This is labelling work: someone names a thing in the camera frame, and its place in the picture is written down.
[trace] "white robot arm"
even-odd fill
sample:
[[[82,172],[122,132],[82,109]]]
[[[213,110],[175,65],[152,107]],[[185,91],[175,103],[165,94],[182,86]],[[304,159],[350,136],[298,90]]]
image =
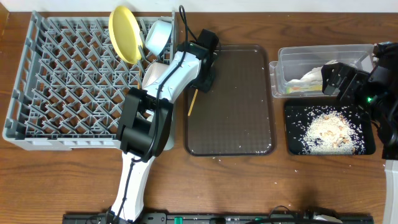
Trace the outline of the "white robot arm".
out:
[[[387,180],[387,195],[383,224],[393,224],[398,222],[398,161],[387,160],[384,170]]]
[[[175,125],[174,102],[187,86],[204,92],[210,89],[217,45],[218,37],[203,29],[196,42],[184,42],[177,47],[171,64],[158,79],[143,90],[130,89],[116,133],[123,151],[123,170],[107,223],[118,223],[120,218],[135,221],[142,212],[150,166],[164,149],[174,146],[174,133],[170,132]],[[154,116],[145,119],[145,112]]]
[[[177,52],[175,57],[166,71],[152,84],[146,86],[144,89],[147,90],[147,94],[156,97],[157,89],[163,79],[177,66],[178,62],[182,58],[182,52]],[[197,59],[195,55],[186,53],[182,66],[176,70],[176,72],[166,81],[163,86],[161,98],[168,99],[171,103],[177,99],[183,89],[199,74],[201,60]],[[167,148],[171,149],[174,145],[174,135],[171,134],[167,141]],[[131,159],[140,159],[133,153],[123,153],[123,170],[118,190],[118,196],[112,206],[112,211],[118,214],[122,200],[124,197],[124,189],[127,182],[128,173],[130,170]],[[131,178],[129,179],[129,185],[126,194],[126,202],[124,208],[121,211],[120,217],[126,220],[132,220],[138,218],[142,209],[144,208],[144,190],[148,179],[149,169],[152,165],[155,157],[151,157],[147,162],[138,162],[134,165],[131,172]]]

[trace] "plastic tray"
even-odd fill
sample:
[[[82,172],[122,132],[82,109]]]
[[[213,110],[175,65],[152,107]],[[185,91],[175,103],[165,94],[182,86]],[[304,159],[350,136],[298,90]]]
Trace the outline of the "plastic tray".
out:
[[[119,147],[115,140],[123,101],[141,85],[153,61],[173,59],[177,20],[137,17],[144,40],[157,20],[172,23],[172,35],[158,57],[140,48],[131,65],[115,53],[108,17],[49,17],[32,13],[3,138],[26,150]]]
[[[363,146],[359,147],[353,153],[354,155],[371,155],[376,151],[374,137],[372,132],[371,120],[368,114],[361,111],[353,105],[342,105],[335,98],[308,98],[308,99],[293,99],[285,103],[285,129],[286,140],[289,151],[295,155],[316,155],[314,153],[308,154],[308,146],[304,146],[299,136],[305,134],[305,130],[301,127],[308,127],[313,116],[308,115],[312,108],[323,111],[324,106],[334,107],[335,111],[341,112],[350,122],[357,127],[361,127],[361,131],[357,131],[358,136],[364,141]],[[330,151],[326,154],[338,155]]]
[[[208,93],[198,91],[188,117],[184,147],[194,156],[258,156],[276,146],[266,51],[260,46],[222,46]]]

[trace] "yellow plate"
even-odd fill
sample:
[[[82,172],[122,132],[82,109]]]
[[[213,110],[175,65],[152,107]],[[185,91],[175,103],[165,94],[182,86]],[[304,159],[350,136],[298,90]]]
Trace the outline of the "yellow plate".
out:
[[[132,12],[118,6],[109,17],[109,36],[118,56],[127,63],[135,64],[141,59],[138,46],[142,46],[140,30]]]

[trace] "wooden table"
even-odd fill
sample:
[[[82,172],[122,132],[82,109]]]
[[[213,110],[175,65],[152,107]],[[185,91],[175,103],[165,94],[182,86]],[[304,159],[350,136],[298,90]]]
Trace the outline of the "wooden table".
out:
[[[137,13],[143,15],[161,14]],[[2,127],[29,18],[29,13],[10,13],[0,45]],[[277,60],[281,47],[367,44],[398,35],[397,14],[188,13],[187,18],[194,33],[207,28],[223,45],[261,45],[270,60]],[[286,148],[283,103],[274,99],[277,149],[269,156],[190,156],[182,146],[179,119],[175,148],[163,152],[150,170],[146,207],[170,213],[269,213],[277,205],[296,211],[316,205],[370,213],[382,223],[386,180],[380,141],[371,156],[292,156]],[[181,118],[181,98],[178,104]],[[98,213],[114,202],[121,174],[119,150],[25,151],[3,139],[0,147],[1,223],[60,223],[64,213]]]

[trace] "dish rack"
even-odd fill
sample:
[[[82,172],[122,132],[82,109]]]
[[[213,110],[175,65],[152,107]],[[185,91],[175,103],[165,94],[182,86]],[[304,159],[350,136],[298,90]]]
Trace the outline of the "dish rack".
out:
[[[148,66],[169,64],[177,40],[177,20],[137,17],[142,42],[157,20],[172,34],[160,56],[139,47],[131,65],[116,54],[108,17],[48,17],[33,12],[12,91],[3,138],[25,150],[116,147],[124,98],[142,86]]]

